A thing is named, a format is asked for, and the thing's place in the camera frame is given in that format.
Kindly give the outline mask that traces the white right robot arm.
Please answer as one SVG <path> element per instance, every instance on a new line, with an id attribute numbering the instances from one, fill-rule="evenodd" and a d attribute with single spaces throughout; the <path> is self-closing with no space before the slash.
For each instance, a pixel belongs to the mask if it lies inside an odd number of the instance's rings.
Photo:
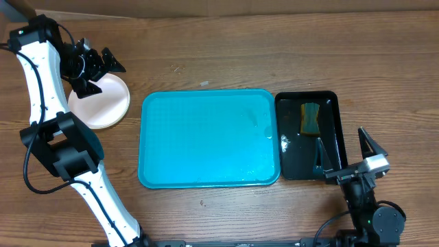
<path id="1" fill-rule="evenodd" d="M 155 92 L 141 109 L 138 178 L 150 189 L 321 180 L 341 187 L 353 229 L 315 234 L 303 246 L 397 246 L 405 213 L 374 193 L 388 154 L 365 129 L 358 135 L 362 160 L 349 164 L 332 91 Z"/>

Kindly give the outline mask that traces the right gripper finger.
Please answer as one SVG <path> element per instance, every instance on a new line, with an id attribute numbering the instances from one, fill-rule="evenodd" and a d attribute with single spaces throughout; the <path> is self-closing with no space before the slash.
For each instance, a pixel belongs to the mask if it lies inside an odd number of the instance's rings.
<path id="1" fill-rule="evenodd" d="M 313 164 L 314 174 L 328 174 L 333 171 L 332 163 L 324 148 L 322 139 L 318 137 L 316 139 L 316 153 Z"/>
<path id="2" fill-rule="evenodd" d="M 358 128 L 359 144 L 363 159 L 382 154 L 388 156 L 388 153 L 372 139 L 364 127 Z"/>

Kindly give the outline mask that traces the orange green sponge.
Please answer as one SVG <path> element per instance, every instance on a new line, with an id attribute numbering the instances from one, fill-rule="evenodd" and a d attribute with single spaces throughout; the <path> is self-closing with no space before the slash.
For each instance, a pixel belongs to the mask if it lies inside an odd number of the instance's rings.
<path id="1" fill-rule="evenodd" d="M 317 103 L 304 103 L 300 106 L 300 133 L 308 136 L 319 136 L 318 114 L 320 105 Z"/>

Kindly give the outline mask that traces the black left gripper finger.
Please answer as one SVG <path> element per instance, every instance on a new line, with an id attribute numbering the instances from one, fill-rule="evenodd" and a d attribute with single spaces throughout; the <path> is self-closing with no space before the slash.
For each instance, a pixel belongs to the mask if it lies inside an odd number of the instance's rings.
<path id="1" fill-rule="evenodd" d="M 96 95 L 102 92 L 102 90 L 98 86 L 84 79 L 71 80 L 70 84 L 79 99 L 83 99 L 85 97 Z"/>
<path id="2" fill-rule="evenodd" d="M 116 72 L 116 73 L 125 73 L 125 67 L 114 57 L 109 48 L 105 47 L 102 49 L 102 66 L 101 72 Z"/>

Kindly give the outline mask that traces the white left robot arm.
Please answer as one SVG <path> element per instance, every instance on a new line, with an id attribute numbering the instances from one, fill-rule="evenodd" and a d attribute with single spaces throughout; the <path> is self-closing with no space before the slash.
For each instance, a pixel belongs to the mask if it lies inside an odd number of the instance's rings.
<path id="1" fill-rule="evenodd" d="M 64 42 L 63 29 L 42 14 L 1 44 L 19 59 L 31 104 L 29 127 L 20 131 L 27 148 L 23 180 L 40 195 L 76 190 L 102 226 L 107 246 L 147 246 L 143 229 L 109 181 L 97 135 L 69 110 L 62 84 L 68 82 L 82 99 L 102 92 L 96 83 L 107 73 L 125 68 L 109 49 L 97 52 L 85 38 Z"/>

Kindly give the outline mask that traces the white plate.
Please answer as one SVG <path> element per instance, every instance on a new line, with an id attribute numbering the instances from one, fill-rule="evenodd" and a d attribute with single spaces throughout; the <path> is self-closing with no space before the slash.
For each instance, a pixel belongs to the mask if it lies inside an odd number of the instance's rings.
<path id="1" fill-rule="evenodd" d="M 68 106 L 71 112 L 90 129 L 103 129 L 123 119 L 130 105 L 127 84 L 116 75 L 107 73 L 97 83 L 101 93 L 79 99 L 71 91 Z"/>

